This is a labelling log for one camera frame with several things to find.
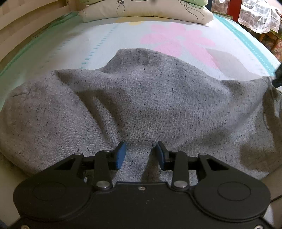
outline speckled fabric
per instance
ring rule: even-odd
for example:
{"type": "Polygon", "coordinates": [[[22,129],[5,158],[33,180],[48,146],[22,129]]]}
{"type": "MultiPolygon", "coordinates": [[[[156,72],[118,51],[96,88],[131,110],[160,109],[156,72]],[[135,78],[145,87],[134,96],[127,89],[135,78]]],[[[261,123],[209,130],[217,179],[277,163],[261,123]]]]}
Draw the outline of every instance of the speckled fabric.
{"type": "Polygon", "coordinates": [[[122,49],[103,68],[49,72],[13,90],[0,113],[0,149],[36,173],[125,141],[114,180],[170,180],[151,153],[161,140],[262,178],[282,164],[281,101],[268,77],[218,81],[172,56],[122,49]]]}

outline gray fabric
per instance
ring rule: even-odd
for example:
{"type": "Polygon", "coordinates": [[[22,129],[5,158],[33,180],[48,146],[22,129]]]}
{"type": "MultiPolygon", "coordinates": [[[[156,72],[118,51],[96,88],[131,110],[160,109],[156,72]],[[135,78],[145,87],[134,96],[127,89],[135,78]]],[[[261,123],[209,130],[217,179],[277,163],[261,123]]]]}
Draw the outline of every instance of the gray fabric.
{"type": "Polygon", "coordinates": [[[172,56],[122,49],[103,68],[49,72],[13,90],[0,113],[0,147],[35,173],[125,141],[115,180],[170,180],[151,153],[161,140],[262,178],[282,164],[281,101],[268,77],[218,81],[172,56]]]}

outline beige headboard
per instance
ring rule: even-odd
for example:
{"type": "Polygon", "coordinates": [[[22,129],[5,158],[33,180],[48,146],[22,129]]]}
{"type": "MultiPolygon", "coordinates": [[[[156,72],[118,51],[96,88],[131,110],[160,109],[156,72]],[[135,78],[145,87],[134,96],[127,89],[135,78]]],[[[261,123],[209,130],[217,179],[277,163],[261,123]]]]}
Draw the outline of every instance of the beige headboard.
{"type": "Polygon", "coordinates": [[[82,8],[79,0],[7,0],[0,7],[0,71],[52,21],[82,8]]]}

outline pillowcase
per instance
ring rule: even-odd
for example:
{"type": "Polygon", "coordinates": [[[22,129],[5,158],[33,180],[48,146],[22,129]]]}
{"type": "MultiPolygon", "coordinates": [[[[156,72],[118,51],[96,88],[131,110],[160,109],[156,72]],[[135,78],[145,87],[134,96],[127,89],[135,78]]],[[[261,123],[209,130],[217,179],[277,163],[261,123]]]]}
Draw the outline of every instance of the pillowcase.
{"type": "Polygon", "coordinates": [[[207,0],[103,0],[86,7],[79,15],[84,22],[112,17],[144,16],[171,18],[204,25],[213,20],[213,14],[202,6],[207,2],[207,0]]]}

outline mattress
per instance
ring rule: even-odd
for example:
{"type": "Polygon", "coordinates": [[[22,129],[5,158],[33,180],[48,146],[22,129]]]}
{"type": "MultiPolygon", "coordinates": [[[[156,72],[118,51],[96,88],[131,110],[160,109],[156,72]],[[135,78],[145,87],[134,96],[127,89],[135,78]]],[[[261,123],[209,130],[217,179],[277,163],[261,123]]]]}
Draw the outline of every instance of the mattress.
{"type": "MultiPolygon", "coordinates": [[[[0,73],[0,109],[8,93],[28,79],[56,69],[97,69],[119,49],[147,48],[192,64],[219,80],[273,76],[279,61],[237,23],[220,16],[207,25],[154,17],[111,18],[83,23],[74,13],[52,24],[0,73]]],[[[27,176],[0,161],[0,219],[19,215],[12,191],[27,176]]]]}

